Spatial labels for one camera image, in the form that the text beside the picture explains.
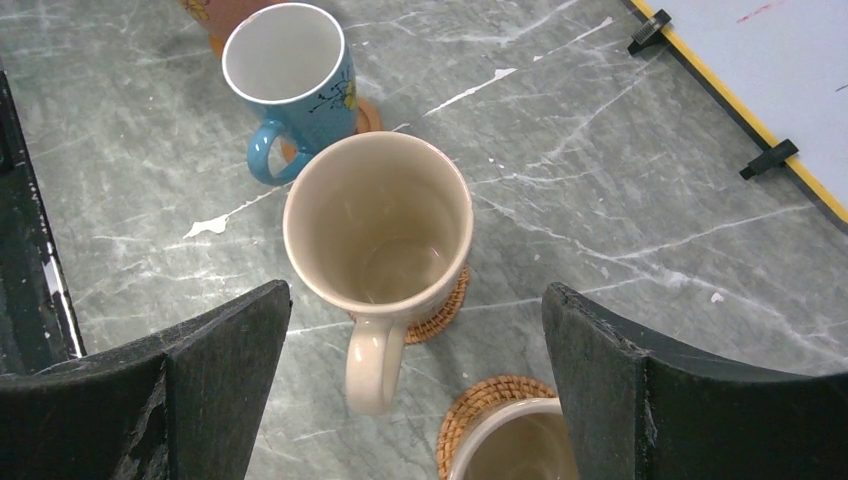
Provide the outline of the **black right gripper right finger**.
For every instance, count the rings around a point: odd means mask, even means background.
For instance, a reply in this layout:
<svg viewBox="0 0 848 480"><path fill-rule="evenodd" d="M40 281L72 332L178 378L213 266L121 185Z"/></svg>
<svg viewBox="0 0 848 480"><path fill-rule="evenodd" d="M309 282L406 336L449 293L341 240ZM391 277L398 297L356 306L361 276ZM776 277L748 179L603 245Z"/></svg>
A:
<svg viewBox="0 0 848 480"><path fill-rule="evenodd" d="M847 376L730 360L553 283L542 323L583 479L843 479Z"/></svg>

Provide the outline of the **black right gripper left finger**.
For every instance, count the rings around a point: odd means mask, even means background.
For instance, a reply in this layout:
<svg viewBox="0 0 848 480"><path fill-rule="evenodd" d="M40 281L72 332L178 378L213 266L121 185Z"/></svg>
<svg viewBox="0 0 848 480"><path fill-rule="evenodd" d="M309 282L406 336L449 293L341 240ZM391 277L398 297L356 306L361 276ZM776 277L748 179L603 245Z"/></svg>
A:
<svg viewBox="0 0 848 480"><path fill-rule="evenodd" d="M241 479L291 316L269 281L122 346L1 379L5 479Z"/></svg>

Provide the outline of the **cream seahorse mug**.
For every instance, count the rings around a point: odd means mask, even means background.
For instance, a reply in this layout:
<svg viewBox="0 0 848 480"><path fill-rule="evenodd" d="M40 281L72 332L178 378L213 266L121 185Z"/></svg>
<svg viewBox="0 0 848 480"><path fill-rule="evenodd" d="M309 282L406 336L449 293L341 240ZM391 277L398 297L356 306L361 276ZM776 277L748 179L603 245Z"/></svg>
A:
<svg viewBox="0 0 848 480"><path fill-rule="evenodd" d="M577 480L578 467L560 401L510 401L476 415L460 437L447 477Z"/></svg>

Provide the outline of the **woven rattan coaster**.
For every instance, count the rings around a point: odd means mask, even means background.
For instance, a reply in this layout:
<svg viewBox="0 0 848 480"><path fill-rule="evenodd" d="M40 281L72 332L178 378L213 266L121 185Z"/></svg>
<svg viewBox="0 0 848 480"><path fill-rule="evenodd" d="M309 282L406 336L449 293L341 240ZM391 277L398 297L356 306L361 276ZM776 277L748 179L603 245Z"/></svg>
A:
<svg viewBox="0 0 848 480"><path fill-rule="evenodd" d="M456 317L466 296L471 269L465 262L450 292L446 283L432 285L420 294L399 302L363 305L344 311L355 323L351 347L386 347L400 353L406 345L425 342L440 334Z"/></svg>
<svg viewBox="0 0 848 480"><path fill-rule="evenodd" d="M439 478L448 479L453 457L475 420L481 420L484 415L510 403L556 397L555 389L548 384L520 375L498 375L467 389L445 414L437 436L436 465Z"/></svg>

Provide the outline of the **cream coral pattern mug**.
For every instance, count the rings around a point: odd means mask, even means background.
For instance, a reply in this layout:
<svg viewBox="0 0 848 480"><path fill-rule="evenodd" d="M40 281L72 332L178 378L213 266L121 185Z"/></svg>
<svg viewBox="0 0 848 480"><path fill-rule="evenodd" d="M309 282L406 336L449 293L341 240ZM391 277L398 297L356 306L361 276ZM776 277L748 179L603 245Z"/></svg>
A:
<svg viewBox="0 0 848 480"><path fill-rule="evenodd" d="M349 407L386 413L408 329L436 316L457 287L474 228L458 167L424 140L377 131L318 154L293 183L283 239L302 282L354 320Z"/></svg>

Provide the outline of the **light wooden coaster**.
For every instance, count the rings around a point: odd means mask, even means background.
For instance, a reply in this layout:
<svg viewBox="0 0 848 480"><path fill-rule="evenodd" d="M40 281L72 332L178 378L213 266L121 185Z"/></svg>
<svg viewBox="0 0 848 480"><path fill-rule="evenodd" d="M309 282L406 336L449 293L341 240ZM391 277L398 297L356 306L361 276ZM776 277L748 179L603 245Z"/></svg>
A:
<svg viewBox="0 0 848 480"><path fill-rule="evenodd" d="M355 134L362 134L372 131L382 131L383 123L376 107L372 105L366 98L358 98L358 117L356 122ZM297 150L292 145L281 143L281 153L287 163L291 163L297 154Z"/></svg>
<svg viewBox="0 0 848 480"><path fill-rule="evenodd" d="M226 44L225 39L218 38L212 34L208 35L208 44L212 52L218 59L221 59L223 56L223 50Z"/></svg>

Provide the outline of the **teal blue mug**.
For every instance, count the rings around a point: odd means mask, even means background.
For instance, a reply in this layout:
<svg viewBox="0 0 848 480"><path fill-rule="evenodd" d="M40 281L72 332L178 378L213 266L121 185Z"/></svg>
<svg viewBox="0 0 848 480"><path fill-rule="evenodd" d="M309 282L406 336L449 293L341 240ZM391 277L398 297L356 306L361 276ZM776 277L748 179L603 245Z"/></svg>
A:
<svg viewBox="0 0 848 480"><path fill-rule="evenodd" d="M356 130L355 67L339 22L307 3L265 7L226 41L222 72L260 125L246 162L261 183L281 186Z"/></svg>

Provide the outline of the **orange floral mug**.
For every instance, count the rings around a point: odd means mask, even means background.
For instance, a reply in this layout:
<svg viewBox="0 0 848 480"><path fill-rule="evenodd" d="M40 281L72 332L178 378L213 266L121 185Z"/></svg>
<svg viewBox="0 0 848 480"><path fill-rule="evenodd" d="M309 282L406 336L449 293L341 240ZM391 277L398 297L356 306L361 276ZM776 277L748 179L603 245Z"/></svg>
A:
<svg viewBox="0 0 848 480"><path fill-rule="evenodd" d="M278 0L179 0L178 4L210 36L226 40L233 30L257 11Z"/></svg>

